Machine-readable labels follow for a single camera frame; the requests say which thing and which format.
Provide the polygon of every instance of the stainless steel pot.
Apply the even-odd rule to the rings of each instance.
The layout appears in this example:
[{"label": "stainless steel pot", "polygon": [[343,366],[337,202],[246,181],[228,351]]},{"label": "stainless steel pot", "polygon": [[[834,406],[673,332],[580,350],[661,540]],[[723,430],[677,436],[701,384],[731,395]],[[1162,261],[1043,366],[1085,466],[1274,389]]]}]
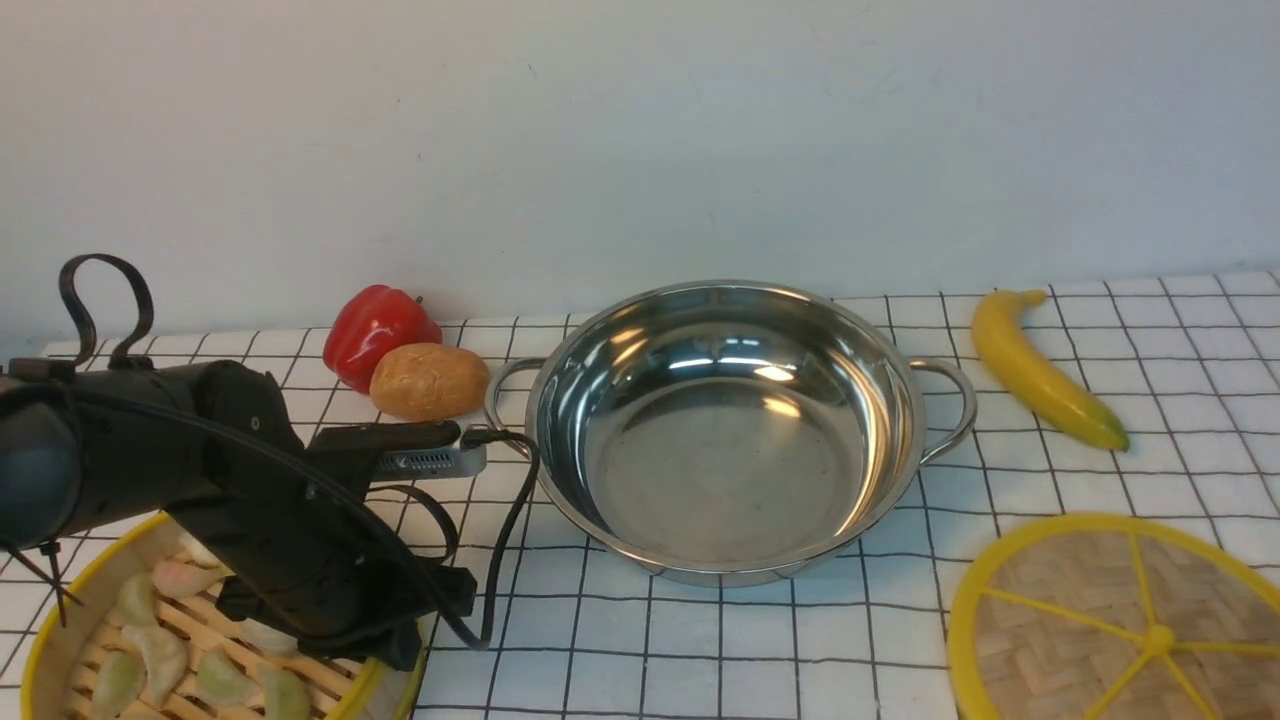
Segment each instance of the stainless steel pot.
[{"label": "stainless steel pot", "polygon": [[[557,507],[653,573],[700,585],[786,578],[870,528],[916,468],[972,430],[959,369],[904,359],[852,313],[754,282],[677,284],[595,315],[540,368],[525,430]],[[925,448],[914,370],[950,378],[960,424]]]}]

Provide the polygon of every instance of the white wall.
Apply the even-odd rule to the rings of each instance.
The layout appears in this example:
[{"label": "white wall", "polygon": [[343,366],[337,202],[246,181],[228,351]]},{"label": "white wall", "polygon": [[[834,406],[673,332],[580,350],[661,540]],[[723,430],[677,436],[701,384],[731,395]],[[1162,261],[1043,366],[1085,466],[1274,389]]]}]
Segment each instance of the white wall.
[{"label": "white wall", "polygon": [[1276,37],[1275,0],[9,0],[0,329],[69,333],[87,250],[163,329],[1280,264]]}]

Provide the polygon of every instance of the yellow banana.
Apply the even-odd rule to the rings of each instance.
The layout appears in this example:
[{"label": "yellow banana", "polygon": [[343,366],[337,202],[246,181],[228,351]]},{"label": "yellow banana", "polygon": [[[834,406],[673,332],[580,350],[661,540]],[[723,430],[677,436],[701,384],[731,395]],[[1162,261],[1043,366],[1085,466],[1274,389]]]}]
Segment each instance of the yellow banana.
[{"label": "yellow banana", "polygon": [[1039,290],[997,290],[973,314],[973,345],[991,374],[1059,430],[1094,447],[1129,450],[1120,419],[1089,391],[1044,359],[1021,331],[1023,310],[1044,302]]}]

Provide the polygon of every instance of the potato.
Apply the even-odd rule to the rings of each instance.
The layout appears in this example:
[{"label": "potato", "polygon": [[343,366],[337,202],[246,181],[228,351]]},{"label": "potato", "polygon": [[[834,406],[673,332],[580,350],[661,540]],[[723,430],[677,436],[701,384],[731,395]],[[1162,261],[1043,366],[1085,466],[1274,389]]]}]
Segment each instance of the potato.
[{"label": "potato", "polygon": [[479,410],[488,386],[489,366],[475,352],[419,342],[383,356],[369,397],[388,415],[426,423]]}]

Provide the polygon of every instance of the grid tablecloth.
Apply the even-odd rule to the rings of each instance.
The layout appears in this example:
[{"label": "grid tablecloth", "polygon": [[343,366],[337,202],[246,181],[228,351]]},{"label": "grid tablecloth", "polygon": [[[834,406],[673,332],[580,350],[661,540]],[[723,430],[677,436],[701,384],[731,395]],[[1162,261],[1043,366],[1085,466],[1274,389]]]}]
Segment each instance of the grid tablecloth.
[{"label": "grid tablecloth", "polygon": [[[1059,366],[1102,396],[1133,448],[1087,448],[998,389],[966,325],[979,295],[840,301],[906,355],[959,363],[979,392],[972,439],[924,468],[860,542],[794,580],[707,589],[652,578],[604,551],[539,493],[500,577],[495,648],[465,650],[434,629],[419,719],[765,717],[954,719],[945,637],[969,562],[1036,518],[1094,510],[1152,518],[1224,547],[1280,583],[1280,282],[1274,273],[1053,287],[1027,315]],[[588,315],[449,323],[445,342],[498,366],[541,356]],[[157,366],[229,357],[284,387],[303,439],[326,425],[380,419],[320,360],[328,331],[165,336],[143,341]],[[109,351],[113,341],[100,352]],[[73,355],[54,343],[50,355]],[[97,357],[92,368],[105,368]],[[500,402],[524,418],[532,377]],[[920,377],[931,433],[959,416],[959,395]],[[421,480],[462,532],[456,562],[484,582],[493,539],[525,464],[490,446],[477,478]],[[416,505],[371,507],[415,548],[439,547]],[[63,543],[74,575],[137,519]],[[17,562],[0,568],[0,716],[18,684],[50,591]]]}]

